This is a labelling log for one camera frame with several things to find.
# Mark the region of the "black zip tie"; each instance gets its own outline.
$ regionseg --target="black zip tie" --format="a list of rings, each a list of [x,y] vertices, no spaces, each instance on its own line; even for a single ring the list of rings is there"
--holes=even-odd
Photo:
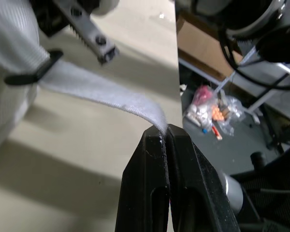
[[[48,51],[50,58],[44,64],[42,64],[33,74],[21,74],[12,75],[4,79],[4,82],[9,86],[24,86],[37,83],[41,80],[45,74],[51,69],[51,67],[63,56],[63,52],[60,50]]]

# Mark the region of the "cable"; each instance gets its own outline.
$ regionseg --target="cable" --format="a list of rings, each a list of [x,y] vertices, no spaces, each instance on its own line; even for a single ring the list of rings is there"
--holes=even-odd
[[[242,71],[238,70],[238,65],[236,64],[235,61],[233,61],[232,58],[230,58],[226,52],[225,46],[230,47],[230,43],[228,41],[228,38],[226,36],[225,31],[219,31],[218,32],[218,36],[219,36],[219,42],[220,42],[220,47],[222,50],[222,53],[226,59],[226,61],[229,63],[229,65],[235,70],[235,72],[237,72],[238,74],[240,74],[243,78],[245,78],[246,80],[258,85],[258,86],[262,86],[265,88],[271,88],[271,89],[278,89],[278,90],[290,90],[290,86],[275,86],[275,85],[269,85],[267,83],[261,82],[261,81],[257,81],[256,79],[251,78],[250,76],[246,75],[245,73],[243,73]]]
[[[266,189],[266,188],[257,188],[257,189],[247,189],[247,192],[256,192],[256,193],[274,193],[274,194],[290,194],[290,190],[283,189]]]

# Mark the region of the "black mesh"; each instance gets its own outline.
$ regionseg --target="black mesh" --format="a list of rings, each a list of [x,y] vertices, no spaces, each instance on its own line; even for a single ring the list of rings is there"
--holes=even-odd
[[[236,178],[247,190],[260,217],[276,221],[290,228],[290,194],[249,192],[250,189],[290,190],[290,154],[260,174]]]

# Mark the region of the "red object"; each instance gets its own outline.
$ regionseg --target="red object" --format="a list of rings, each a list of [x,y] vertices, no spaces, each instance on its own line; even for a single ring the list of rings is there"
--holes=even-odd
[[[215,126],[212,126],[212,131],[213,131],[213,133],[215,134],[215,136],[216,136],[216,138],[218,140],[222,140],[222,136],[221,136],[221,134],[219,133],[219,131],[217,130],[217,128]]]

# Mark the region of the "black cable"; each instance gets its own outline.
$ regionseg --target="black cable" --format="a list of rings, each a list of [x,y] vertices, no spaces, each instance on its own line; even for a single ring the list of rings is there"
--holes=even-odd
[[[242,71],[238,70],[238,65],[236,64],[235,61],[233,61],[233,58],[230,58],[226,52],[225,46],[228,47],[229,51],[230,51],[230,43],[228,41],[228,38],[226,36],[225,31],[219,31],[218,32],[218,36],[219,36],[219,42],[220,42],[220,47],[222,50],[222,53],[226,59],[226,61],[229,63],[229,65],[235,70],[235,72],[237,72],[238,74],[240,74],[243,78],[245,78],[246,80],[258,85],[258,86],[262,86],[265,88],[271,88],[271,89],[278,89],[278,90],[290,90],[290,86],[275,86],[275,85],[269,85],[267,83],[261,82],[261,81],[257,81],[256,79],[251,78],[250,76],[246,75],[245,73],[243,73]]]

